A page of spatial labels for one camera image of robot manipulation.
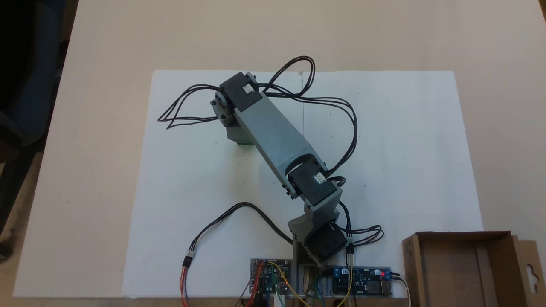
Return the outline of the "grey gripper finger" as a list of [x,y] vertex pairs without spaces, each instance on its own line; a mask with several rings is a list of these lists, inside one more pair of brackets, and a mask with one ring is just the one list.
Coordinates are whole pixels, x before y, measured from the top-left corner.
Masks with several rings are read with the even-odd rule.
[[234,121],[226,127],[227,138],[238,145],[253,145],[251,138],[241,127],[241,125]]

